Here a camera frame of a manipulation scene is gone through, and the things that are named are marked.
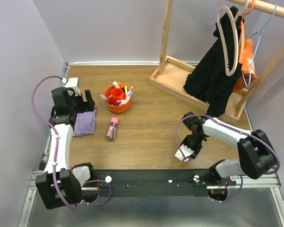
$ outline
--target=marker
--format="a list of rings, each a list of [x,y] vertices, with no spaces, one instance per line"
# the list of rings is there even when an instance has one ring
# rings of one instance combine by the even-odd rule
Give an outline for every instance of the marker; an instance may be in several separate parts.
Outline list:
[[[123,100],[117,100],[117,103],[125,103],[126,102],[126,99],[123,99]]]
[[[115,88],[120,88],[116,81],[113,82],[113,85],[115,86]]]
[[[113,102],[110,101],[104,94],[100,94],[100,97],[103,98],[105,101],[107,101],[109,104],[115,105],[115,104],[113,104]]]
[[[120,81],[118,82],[118,85],[122,89],[122,91],[125,93],[124,85]]]
[[[130,93],[128,93],[128,97],[127,97],[127,99],[126,99],[126,102],[125,103],[127,103],[128,101],[129,101],[129,99],[131,98],[131,96],[132,96],[132,91],[130,92]]]
[[[124,90],[125,90],[125,96],[126,96],[126,99],[127,99],[127,96],[128,96],[127,86],[124,86]]]

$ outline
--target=wooden rack base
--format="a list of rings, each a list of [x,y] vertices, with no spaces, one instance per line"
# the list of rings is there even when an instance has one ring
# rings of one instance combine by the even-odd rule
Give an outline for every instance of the wooden rack base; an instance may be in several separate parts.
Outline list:
[[[166,56],[164,71],[159,75],[159,66],[153,72],[149,78],[149,83],[188,102],[202,110],[207,110],[209,104],[205,103],[191,95],[189,95],[184,89],[187,75],[195,69],[194,66],[188,65],[182,61],[179,61],[170,56]],[[232,124],[236,124],[241,117],[244,110],[245,103],[241,108],[236,111],[238,102],[246,94],[246,90],[241,90],[236,93],[232,93],[230,96],[225,114],[220,119],[228,121]]]

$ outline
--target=wooden frame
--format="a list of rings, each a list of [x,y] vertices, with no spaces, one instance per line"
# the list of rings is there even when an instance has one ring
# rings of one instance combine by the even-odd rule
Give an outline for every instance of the wooden frame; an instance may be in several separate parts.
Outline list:
[[[163,73],[160,75],[159,67],[157,67],[149,78],[149,83],[206,111],[209,107],[208,103],[190,96],[183,89],[187,75],[191,73],[195,69],[195,67],[170,56],[166,57],[165,62],[166,64]],[[246,94],[246,92],[247,90],[244,89],[239,92],[233,93],[230,96],[225,114],[220,117],[222,120],[228,121],[232,124],[237,123],[244,110],[245,104],[241,106],[239,111],[236,111],[235,107],[237,103],[242,99],[243,95]]]
[[[232,1],[241,5],[244,5],[246,3],[245,0],[228,0],[228,1]],[[160,53],[160,64],[158,68],[150,76],[149,83],[188,103],[191,103],[199,107],[202,110],[207,110],[209,106],[208,103],[205,103],[193,96],[190,96],[183,89],[187,75],[191,73],[195,69],[195,67],[188,65],[175,58],[172,58],[170,56],[166,56],[172,4],[173,0],[166,0],[161,53]],[[275,5],[257,0],[255,2],[254,9],[272,14],[275,9]],[[278,7],[275,15],[284,18],[284,8]],[[236,124],[241,117],[247,99],[253,94],[253,92],[257,89],[257,87],[263,82],[263,80],[267,77],[267,75],[273,70],[273,68],[278,64],[278,62],[283,57],[284,57],[284,47],[270,62],[270,64],[263,71],[259,79],[257,79],[252,84],[249,90],[243,89],[241,91],[232,93],[232,95],[228,100],[225,114],[223,114],[220,118],[232,124]]]

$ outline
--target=purple fabric pouch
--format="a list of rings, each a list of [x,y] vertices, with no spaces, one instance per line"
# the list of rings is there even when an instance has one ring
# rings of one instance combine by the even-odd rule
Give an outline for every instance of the purple fabric pouch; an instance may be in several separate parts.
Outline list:
[[[78,113],[75,123],[74,136],[94,134],[96,121],[96,109],[94,111]]]

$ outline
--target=pen container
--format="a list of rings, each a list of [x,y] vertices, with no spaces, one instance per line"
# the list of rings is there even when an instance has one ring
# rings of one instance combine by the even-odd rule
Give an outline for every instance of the pen container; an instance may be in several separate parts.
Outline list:
[[[115,86],[110,86],[108,89],[106,89],[104,95],[112,102],[113,101],[113,97],[112,97],[112,91],[115,89]],[[111,111],[111,112],[114,112],[114,113],[117,113],[117,114],[121,114],[121,113],[124,113],[125,111],[127,111],[129,109],[129,107],[131,107],[132,105],[132,97],[129,99],[129,101],[127,103],[125,103],[124,105],[122,106],[114,106],[114,105],[111,105],[110,103],[106,102],[106,105],[108,107],[108,109]]]
[[[117,117],[112,117],[110,120],[110,125],[106,134],[106,137],[108,139],[113,140],[115,138],[116,132],[117,132],[117,126],[119,123],[119,119]]]

